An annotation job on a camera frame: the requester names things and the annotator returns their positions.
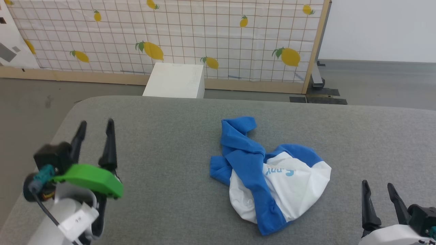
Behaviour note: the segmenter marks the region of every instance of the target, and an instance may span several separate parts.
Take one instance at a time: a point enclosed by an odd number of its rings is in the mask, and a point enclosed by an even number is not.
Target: grid pattern
[[[323,2],[17,0],[9,7],[43,69],[149,74],[167,62],[204,65],[207,78],[304,82]],[[157,45],[163,61],[140,42]],[[298,65],[284,64],[285,52],[273,55],[280,48],[295,50]]]

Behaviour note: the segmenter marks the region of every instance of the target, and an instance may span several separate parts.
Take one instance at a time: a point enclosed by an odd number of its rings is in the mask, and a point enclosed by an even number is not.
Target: gray floor
[[[349,105],[436,110],[435,65],[326,62],[326,87]],[[0,78],[0,227],[35,169],[33,154],[50,142],[75,103],[102,95],[142,95],[144,86]],[[288,94],[207,90],[208,99],[289,102]]]

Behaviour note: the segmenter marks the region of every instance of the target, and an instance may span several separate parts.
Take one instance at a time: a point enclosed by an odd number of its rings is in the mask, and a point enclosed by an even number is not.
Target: teal connector
[[[432,226],[429,232],[429,236],[436,240],[436,226]]]
[[[29,190],[35,193],[41,191],[42,187],[55,175],[55,169],[52,165],[47,164],[39,171],[35,177],[33,177],[33,181],[29,184]]]

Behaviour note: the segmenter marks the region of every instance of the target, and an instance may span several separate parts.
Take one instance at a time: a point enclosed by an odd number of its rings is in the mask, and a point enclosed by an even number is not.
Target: white wall
[[[436,62],[436,0],[332,0],[319,59]]]

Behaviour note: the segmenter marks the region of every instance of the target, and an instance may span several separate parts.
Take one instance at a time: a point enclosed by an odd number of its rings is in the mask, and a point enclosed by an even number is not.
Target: blue and white shirt
[[[284,144],[271,153],[247,137],[252,117],[222,120],[222,154],[211,157],[211,177],[230,186],[230,202],[262,235],[285,228],[307,211],[330,180],[331,168],[313,149]]]

